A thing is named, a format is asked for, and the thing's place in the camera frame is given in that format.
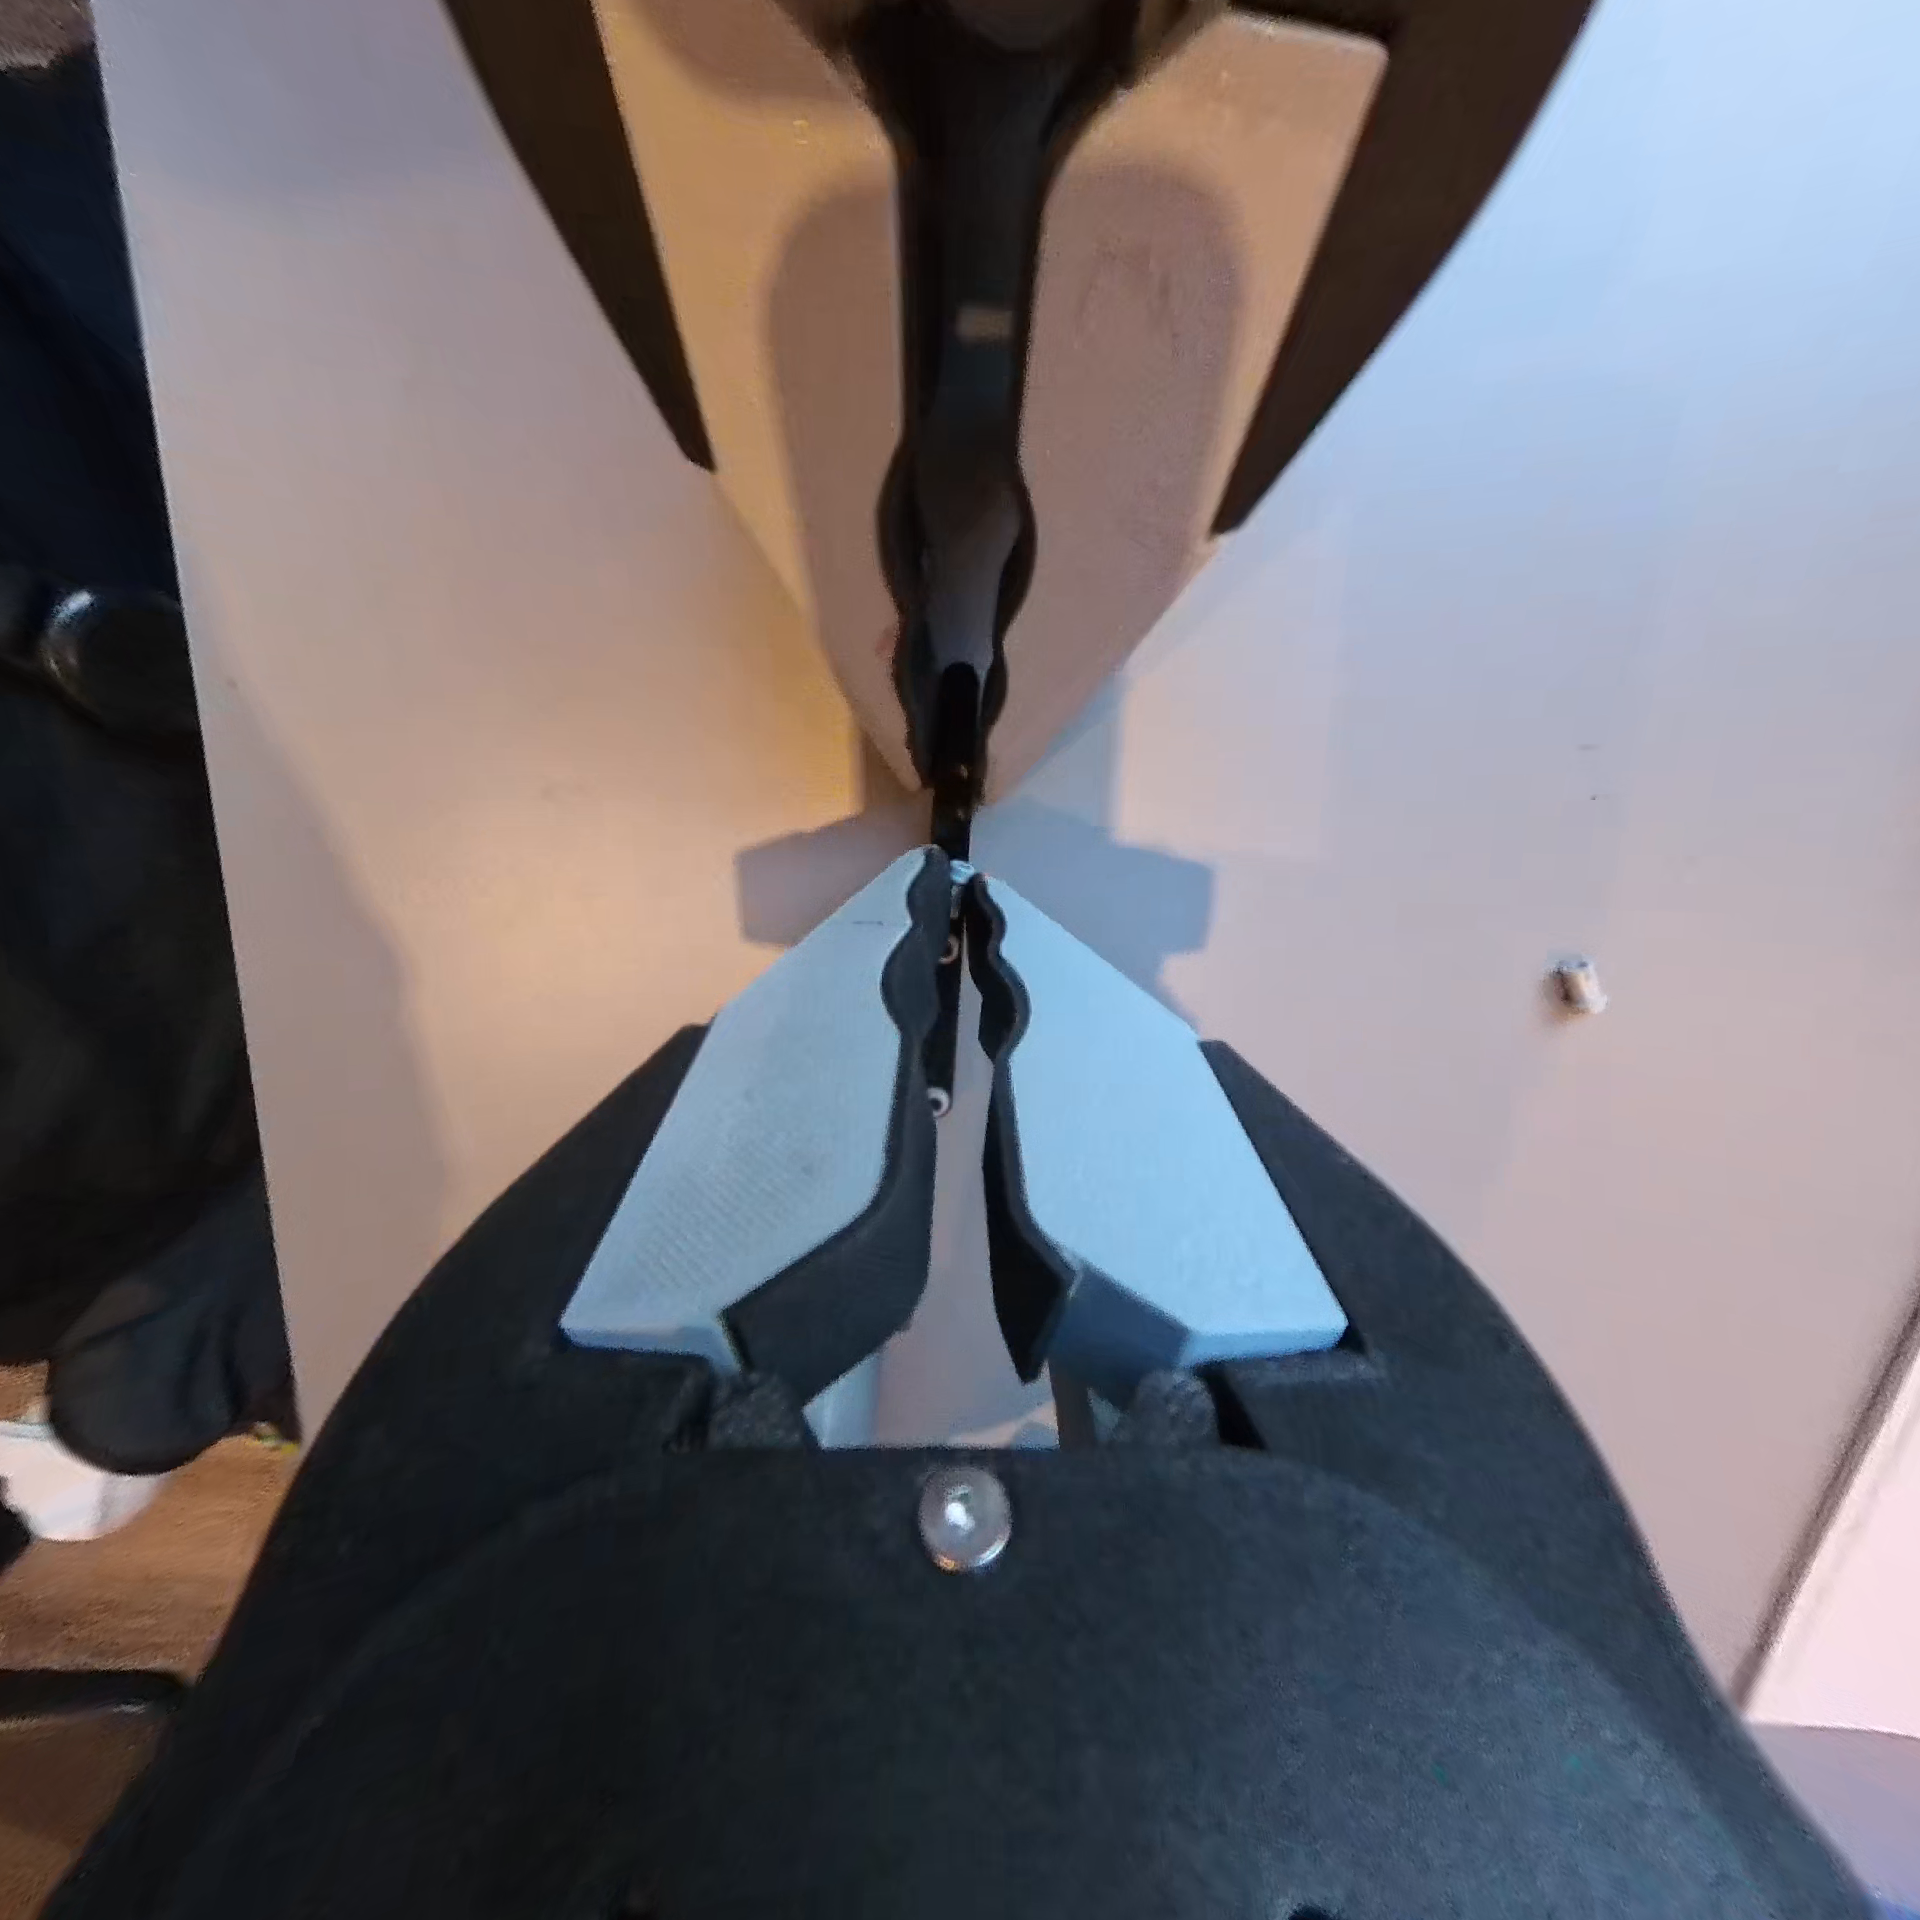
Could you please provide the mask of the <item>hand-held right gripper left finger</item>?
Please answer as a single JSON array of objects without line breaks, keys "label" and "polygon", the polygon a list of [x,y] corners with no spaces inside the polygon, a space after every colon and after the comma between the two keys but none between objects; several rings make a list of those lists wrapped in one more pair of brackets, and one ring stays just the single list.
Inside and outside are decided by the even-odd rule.
[{"label": "hand-held right gripper left finger", "polygon": [[563,1312],[571,1345],[762,1375],[824,1445],[877,1440],[928,1281],[953,864],[901,855],[698,1037]]}]

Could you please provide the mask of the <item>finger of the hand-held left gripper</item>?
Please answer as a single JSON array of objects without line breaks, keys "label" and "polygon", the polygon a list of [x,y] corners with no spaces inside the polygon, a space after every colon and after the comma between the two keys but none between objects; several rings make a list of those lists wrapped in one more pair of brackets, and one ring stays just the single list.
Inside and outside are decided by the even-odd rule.
[{"label": "finger of the hand-held left gripper", "polygon": [[1005,799],[1196,571],[1386,78],[1357,31],[1192,15],[1051,179],[1025,359],[1035,520],[1003,641]]},{"label": "finger of the hand-held left gripper", "polygon": [[880,564],[904,435],[897,155],[844,60],[857,12],[601,1],[597,31],[715,481],[916,791]]}]

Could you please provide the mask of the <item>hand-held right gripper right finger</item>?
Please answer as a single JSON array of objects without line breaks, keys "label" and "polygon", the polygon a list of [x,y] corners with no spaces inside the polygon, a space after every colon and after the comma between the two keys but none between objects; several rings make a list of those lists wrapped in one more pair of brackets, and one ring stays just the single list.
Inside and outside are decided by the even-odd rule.
[{"label": "hand-held right gripper right finger", "polygon": [[969,965],[1018,1375],[1058,1367],[1128,1406],[1153,1374],[1336,1348],[1349,1315],[1188,1021],[988,873]]}]

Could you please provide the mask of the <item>long black toy beam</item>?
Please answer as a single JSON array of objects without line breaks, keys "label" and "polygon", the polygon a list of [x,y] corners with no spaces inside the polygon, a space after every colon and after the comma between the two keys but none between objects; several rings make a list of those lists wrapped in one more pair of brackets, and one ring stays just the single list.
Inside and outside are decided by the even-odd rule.
[{"label": "long black toy beam", "polygon": [[952,861],[948,929],[937,966],[937,1017],[924,1046],[928,1105],[942,1120],[953,1105],[957,1008],[965,980],[972,824],[982,784],[980,673],[972,663],[948,663],[936,688],[928,792],[930,841]]}]

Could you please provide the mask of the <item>grey desk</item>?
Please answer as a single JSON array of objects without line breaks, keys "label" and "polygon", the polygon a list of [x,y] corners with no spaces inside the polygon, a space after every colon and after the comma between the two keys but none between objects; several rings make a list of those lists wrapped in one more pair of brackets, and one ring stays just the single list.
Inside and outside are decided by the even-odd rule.
[{"label": "grey desk", "polygon": [[[317,1429],[915,808],[436,5],[98,21]],[[1602,5],[980,844],[1459,1248],[1739,1685],[1915,1279],[1915,5]]]}]

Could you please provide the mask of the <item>person's dark clothing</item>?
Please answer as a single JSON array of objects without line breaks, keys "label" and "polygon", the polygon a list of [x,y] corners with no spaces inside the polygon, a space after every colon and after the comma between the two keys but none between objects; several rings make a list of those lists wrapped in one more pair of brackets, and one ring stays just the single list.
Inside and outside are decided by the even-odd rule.
[{"label": "person's dark clothing", "polygon": [[56,1436],[298,1436],[106,84],[2,84],[2,1293]]}]

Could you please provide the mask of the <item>person's white shoe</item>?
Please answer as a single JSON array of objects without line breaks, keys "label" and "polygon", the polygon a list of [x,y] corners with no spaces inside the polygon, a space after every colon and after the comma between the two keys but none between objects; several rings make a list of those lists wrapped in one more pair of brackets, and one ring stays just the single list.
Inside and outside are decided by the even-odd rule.
[{"label": "person's white shoe", "polygon": [[44,1406],[2,1421],[2,1499],[34,1540],[100,1540],[153,1505],[170,1475],[106,1472],[72,1453]]}]

